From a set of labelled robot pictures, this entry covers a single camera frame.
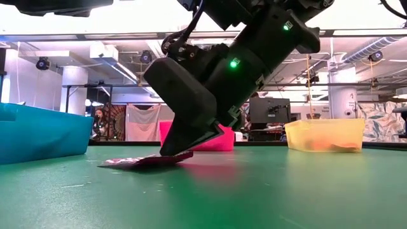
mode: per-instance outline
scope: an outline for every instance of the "teal plastic bin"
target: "teal plastic bin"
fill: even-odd
[[[0,165],[86,153],[93,119],[0,103]]]

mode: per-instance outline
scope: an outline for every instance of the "security camera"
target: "security camera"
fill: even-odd
[[[143,64],[149,64],[153,61],[153,56],[151,55],[150,51],[144,50],[140,56],[140,62]]]
[[[41,71],[48,70],[50,66],[51,62],[48,61],[48,57],[40,57],[36,64],[37,69]]]
[[[369,55],[368,60],[372,62],[378,62],[383,59],[383,53],[381,51],[377,51],[374,54]]]

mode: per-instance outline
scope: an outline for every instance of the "tapestry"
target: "tapestry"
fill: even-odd
[[[160,141],[158,117],[161,105],[141,110],[133,105],[126,108],[126,141]]]
[[[124,141],[125,140],[125,122],[126,122],[126,106],[124,105],[112,105],[110,120],[109,116],[109,106],[101,106],[95,108],[95,110],[103,110],[106,116],[106,122],[109,124],[109,140]],[[107,136],[107,131],[102,133],[101,140],[104,140]]]
[[[407,142],[396,134],[403,134],[405,122],[393,109],[405,107],[406,103],[372,103],[358,104],[358,117],[364,118],[366,126],[363,141],[366,142]]]

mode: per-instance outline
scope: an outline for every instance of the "yellow translucent bin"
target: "yellow translucent bin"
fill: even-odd
[[[298,120],[286,124],[290,149],[307,152],[361,152],[364,119]]]

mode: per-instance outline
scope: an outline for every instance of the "desk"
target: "desk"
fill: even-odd
[[[405,228],[407,152],[242,146],[166,171],[97,165],[156,146],[0,166],[0,228]]]

